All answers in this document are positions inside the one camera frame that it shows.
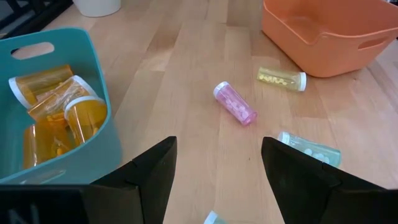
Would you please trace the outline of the light blue pill bottle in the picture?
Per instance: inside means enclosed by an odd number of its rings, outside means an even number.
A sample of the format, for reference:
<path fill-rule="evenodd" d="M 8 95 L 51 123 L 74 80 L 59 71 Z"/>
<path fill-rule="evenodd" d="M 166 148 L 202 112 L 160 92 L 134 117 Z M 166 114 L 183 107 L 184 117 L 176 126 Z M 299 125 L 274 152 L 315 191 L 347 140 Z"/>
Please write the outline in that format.
<path fill-rule="evenodd" d="M 203 224 L 228 224 L 228 222 L 212 210 L 206 217 Z"/>
<path fill-rule="evenodd" d="M 309 141 L 285 131 L 280 132 L 277 139 L 280 142 L 333 167 L 339 167 L 341 164 L 341 152 L 332 147 Z"/>

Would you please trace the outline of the small orange pill bottle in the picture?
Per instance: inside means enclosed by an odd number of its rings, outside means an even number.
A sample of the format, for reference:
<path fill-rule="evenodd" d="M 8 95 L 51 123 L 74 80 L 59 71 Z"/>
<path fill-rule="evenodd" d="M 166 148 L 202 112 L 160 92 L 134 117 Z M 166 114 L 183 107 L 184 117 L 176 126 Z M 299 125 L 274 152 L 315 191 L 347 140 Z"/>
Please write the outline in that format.
<path fill-rule="evenodd" d="M 107 113 L 105 101 L 97 96 L 82 96 L 66 105 L 64 118 L 72 131 L 76 146 L 82 145 L 99 131 Z"/>
<path fill-rule="evenodd" d="M 74 75 L 46 94 L 27 112 L 36 122 L 63 123 L 67 104 L 82 96 L 97 96 L 97 94 L 84 79 Z"/>
<path fill-rule="evenodd" d="M 69 65 L 62 65 L 41 72 L 30 73 L 8 80 L 17 100 L 27 109 L 31 108 L 44 95 L 73 76 Z"/>

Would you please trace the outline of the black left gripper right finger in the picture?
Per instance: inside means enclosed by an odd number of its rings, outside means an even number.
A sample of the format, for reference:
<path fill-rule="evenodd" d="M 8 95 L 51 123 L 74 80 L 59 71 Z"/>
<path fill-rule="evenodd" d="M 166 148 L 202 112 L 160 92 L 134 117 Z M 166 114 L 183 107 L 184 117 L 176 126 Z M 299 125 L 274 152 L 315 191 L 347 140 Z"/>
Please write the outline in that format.
<path fill-rule="evenodd" d="M 285 224 L 398 224 L 398 189 L 385 189 L 272 137 L 262 140 L 267 179 Z"/>

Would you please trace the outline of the white round cup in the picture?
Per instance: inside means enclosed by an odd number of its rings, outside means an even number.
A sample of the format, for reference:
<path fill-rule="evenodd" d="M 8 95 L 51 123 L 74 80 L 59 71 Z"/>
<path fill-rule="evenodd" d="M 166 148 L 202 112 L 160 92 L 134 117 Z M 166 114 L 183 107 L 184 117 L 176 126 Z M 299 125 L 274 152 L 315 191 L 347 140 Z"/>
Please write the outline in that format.
<path fill-rule="evenodd" d="M 111 15 L 121 8 L 121 0 L 72 0 L 79 12 L 86 17 Z"/>

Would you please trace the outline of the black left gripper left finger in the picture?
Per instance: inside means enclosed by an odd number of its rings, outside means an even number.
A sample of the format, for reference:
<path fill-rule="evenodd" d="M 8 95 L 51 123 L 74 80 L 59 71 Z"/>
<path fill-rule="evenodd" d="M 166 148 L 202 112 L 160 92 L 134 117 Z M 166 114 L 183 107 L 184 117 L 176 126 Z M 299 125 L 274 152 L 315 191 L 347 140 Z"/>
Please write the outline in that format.
<path fill-rule="evenodd" d="M 169 136 L 92 182 L 84 193 L 84 224 L 163 224 L 177 163 Z"/>

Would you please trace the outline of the large orange pill bottle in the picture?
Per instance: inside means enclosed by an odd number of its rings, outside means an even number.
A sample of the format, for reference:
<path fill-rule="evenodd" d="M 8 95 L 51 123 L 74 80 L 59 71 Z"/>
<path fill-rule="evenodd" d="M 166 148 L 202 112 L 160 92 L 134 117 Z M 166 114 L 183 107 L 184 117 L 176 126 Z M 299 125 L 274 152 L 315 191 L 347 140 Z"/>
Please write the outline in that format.
<path fill-rule="evenodd" d="M 66 127 L 48 122 L 24 130 L 23 168 L 29 169 L 75 148 Z"/>

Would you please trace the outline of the teal plastic bin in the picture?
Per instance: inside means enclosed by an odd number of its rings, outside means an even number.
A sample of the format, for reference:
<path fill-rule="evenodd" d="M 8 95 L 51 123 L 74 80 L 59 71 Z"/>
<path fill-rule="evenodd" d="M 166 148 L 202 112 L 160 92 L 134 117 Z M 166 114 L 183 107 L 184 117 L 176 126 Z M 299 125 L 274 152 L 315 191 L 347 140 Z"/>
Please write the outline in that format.
<path fill-rule="evenodd" d="M 121 143 L 108 115 L 86 143 L 30 169 L 22 168 L 23 133 L 34 121 L 12 93 L 8 80 L 65 64 L 110 102 L 87 31 L 63 28 L 0 40 L 0 184 L 87 184 L 112 172 L 121 162 Z"/>

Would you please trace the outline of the orange plastic bin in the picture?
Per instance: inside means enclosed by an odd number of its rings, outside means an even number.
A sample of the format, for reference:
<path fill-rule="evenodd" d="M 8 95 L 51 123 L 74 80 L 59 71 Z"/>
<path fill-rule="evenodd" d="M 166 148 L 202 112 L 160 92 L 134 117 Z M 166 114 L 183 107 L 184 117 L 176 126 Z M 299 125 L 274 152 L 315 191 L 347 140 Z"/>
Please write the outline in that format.
<path fill-rule="evenodd" d="M 359 70 L 398 37 L 386 0 L 262 0 L 262 30 L 306 74 Z"/>

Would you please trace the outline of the yellow clear pill bottle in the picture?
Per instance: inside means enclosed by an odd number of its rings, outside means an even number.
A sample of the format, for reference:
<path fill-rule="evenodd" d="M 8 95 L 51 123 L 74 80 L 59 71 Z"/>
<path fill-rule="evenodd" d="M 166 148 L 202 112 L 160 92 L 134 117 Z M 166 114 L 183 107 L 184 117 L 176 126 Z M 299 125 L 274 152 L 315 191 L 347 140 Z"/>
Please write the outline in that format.
<path fill-rule="evenodd" d="M 307 74 L 305 72 L 260 67 L 257 79 L 264 83 L 284 87 L 293 91 L 304 91 L 307 86 Z"/>

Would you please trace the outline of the pink pill bottle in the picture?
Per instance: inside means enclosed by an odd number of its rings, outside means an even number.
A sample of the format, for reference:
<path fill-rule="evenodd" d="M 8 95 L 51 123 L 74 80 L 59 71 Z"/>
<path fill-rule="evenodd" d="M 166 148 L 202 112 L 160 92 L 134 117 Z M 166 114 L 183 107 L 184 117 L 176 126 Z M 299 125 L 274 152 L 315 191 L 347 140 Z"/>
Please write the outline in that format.
<path fill-rule="evenodd" d="M 256 120 L 257 113 L 228 82 L 215 86 L 213 95 L 243 126 Z"/>

